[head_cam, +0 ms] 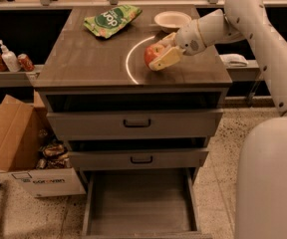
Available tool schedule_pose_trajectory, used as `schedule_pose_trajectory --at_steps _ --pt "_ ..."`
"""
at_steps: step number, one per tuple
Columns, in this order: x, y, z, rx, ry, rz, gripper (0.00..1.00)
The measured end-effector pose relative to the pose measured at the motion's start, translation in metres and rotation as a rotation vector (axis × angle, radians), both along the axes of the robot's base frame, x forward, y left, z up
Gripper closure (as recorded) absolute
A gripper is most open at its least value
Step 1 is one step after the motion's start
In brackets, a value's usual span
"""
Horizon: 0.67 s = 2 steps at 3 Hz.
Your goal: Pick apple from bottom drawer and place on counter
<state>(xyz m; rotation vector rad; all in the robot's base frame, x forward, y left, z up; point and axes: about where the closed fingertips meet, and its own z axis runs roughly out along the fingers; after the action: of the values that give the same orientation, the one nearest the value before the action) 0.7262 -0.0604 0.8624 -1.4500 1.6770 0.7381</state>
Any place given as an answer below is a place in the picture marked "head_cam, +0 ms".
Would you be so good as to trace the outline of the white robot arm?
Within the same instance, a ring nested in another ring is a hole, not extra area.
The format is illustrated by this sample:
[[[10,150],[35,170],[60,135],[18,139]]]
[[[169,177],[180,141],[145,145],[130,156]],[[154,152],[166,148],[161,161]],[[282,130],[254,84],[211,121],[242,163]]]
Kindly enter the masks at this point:
[[[262,0],[225,0],[224,8],[192,20],[158,41],[145,57],[160,71],[221,42],[250,46],[278,116],[256,125],[240,149],[234,239],[287,239],[287,41]]]

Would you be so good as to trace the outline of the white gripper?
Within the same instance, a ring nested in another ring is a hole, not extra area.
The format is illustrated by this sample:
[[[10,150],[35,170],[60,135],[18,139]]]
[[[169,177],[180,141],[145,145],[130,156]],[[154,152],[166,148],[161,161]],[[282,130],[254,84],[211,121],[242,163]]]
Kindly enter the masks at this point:
[[[157,42],[164,50],[160,56],[149,63],[153,71],[163,70],[178,63],[183,54],[194,56],[206,49],[198,28],[198,21],[192,20],[181,27],[176,33],[172,32]]]

